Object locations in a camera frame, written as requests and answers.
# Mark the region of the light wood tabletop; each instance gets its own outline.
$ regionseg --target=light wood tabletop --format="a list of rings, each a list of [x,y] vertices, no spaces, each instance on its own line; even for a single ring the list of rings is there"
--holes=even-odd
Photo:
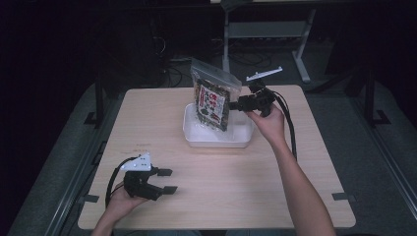
[[[298,162],[328,208],[335,227],[351,227],[355,217],[303,91],[270,86],[286,99],[294,123]],[[249,93],[247,88],[242,94]],[[110,176],[124,159],[148,151],[152,164],[173,170],[149,183],[178,186],[174,195],[138,206],[119,221],[124,229],[293,228],[279,170],[271,147],[255,127],[244,148],[190,147],[183,133],[184,110],[193,103],[192,88],[131,89],[123,100],[89,194],[79,226],[93,229],[103,214]],[[290,144],[287,132],[286,139]],[[121,182],[119,172],[114,186]]]

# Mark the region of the background desk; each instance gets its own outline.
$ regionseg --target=background desk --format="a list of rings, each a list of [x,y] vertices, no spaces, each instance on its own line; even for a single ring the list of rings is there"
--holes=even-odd
[[[355,217],[343,193],[303,91],[297,86],[270,87],[287,100],[295,126],[301,167],[323,198],[335,227],[351,227]],[[182,131],[192,88],[132,89],[126,93],[79,219],[95,227],[104,212],[104,196],[113,169],[127,157],[149,151],[152,164],[171,168],[171,177],[149,178],[159,187],[178,186],[136,208],[116,227],[132,229],[226,229],[293,227],[273,152],[255,128],[246,148],[189,147]],[[116,183],[124,174],[119,173]]]

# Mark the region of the clear plastic bag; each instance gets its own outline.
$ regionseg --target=clear plastic bag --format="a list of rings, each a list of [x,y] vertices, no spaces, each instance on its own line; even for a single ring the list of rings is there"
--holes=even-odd
[[[230,73],[197,59],[192,60],[191,76],[201,124],[221,132],[225,139],[233,139],[233,112],[229,102],[237,101],[242,83]]]

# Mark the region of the person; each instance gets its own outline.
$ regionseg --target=person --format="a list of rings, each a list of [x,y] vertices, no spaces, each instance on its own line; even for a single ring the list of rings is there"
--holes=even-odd
[[[335,235],[323,200],[298,165],[285,140],[282,111],[273,104],[268,117],[262,117],[253,111],[246,114],[255,122],[272,147],[297,235]],[[92,235],[110,235],[118,220],[146,201],[138,197],[130,198],[124,188],[117,189]]]

